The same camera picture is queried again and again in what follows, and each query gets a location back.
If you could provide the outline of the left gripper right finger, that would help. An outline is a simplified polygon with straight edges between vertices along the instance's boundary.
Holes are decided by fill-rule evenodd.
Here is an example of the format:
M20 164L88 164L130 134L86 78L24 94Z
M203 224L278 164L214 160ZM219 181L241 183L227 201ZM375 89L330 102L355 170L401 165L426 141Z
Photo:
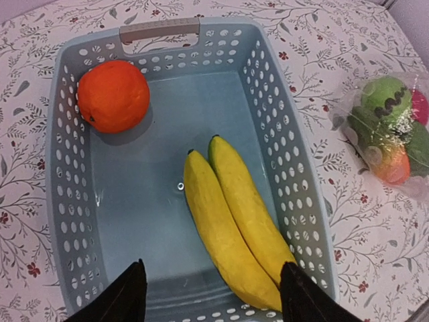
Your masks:
M347 322L357 317L332 300L295 263L286 262L281 271L282 315L289 322Z

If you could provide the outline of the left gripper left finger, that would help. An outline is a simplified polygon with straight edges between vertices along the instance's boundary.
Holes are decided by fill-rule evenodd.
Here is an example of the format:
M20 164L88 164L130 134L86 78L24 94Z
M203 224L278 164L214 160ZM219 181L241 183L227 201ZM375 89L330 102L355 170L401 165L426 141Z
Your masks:
M93 302L69 322L144 321L147 276L142 260L133 262Z

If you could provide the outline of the blue plastic basket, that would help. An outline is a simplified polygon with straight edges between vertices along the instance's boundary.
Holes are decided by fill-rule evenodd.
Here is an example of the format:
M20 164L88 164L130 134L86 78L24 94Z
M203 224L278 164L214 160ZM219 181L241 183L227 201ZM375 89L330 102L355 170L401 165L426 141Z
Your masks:
M338 300L298 110L249 18L155 21L58 53L47 208L73 321L324 321Z

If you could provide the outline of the yellow toy banana bunch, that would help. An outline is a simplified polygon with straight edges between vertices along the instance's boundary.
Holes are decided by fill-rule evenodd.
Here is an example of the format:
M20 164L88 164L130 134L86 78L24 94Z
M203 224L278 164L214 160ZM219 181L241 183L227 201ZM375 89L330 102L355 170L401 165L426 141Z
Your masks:
M282 266L296 260L240 154L219 135L207 158L189 151L184 189L198 234L229 288L258 309L281 311Z

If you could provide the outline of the green orange toy mango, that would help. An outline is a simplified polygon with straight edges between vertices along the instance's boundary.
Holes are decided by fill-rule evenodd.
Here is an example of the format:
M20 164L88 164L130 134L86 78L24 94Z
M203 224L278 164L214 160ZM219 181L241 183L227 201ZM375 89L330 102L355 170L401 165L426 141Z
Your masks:
M373 173L384 183L401 185L410 177L410 161L404 146L381 150L381 159L371 166Z

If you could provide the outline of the clear zip top bag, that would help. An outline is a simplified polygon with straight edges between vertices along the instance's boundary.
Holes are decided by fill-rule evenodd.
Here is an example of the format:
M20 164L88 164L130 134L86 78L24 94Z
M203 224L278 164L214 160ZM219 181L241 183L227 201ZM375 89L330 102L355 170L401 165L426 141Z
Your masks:
M378 180L428 201L428 74L360 80L340 98L330 120Z

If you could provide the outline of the orange toy fruit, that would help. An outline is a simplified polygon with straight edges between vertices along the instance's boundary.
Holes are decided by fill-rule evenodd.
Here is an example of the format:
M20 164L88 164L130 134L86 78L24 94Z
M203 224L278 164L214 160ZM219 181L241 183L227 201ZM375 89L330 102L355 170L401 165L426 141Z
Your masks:
M146 78L127 61L104 62L78 82L80 113L101 133L120 133L135 127L146 116L149 101Z

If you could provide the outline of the green toy watermelon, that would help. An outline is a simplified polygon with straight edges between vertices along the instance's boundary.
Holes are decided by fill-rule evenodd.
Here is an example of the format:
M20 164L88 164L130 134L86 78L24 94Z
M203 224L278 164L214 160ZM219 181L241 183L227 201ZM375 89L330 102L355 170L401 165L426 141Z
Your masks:
M402 80L383 76L369 81L363 87L361 106L379 119L394 120L410 113L412 94Z

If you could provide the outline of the red toy apple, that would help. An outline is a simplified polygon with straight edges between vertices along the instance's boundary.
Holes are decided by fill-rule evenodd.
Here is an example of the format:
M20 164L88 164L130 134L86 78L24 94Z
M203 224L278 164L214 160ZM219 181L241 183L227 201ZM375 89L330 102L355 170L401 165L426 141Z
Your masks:
M413 89L412 93L412 118L422 125L428 124L429 104L426 96L419 90Z

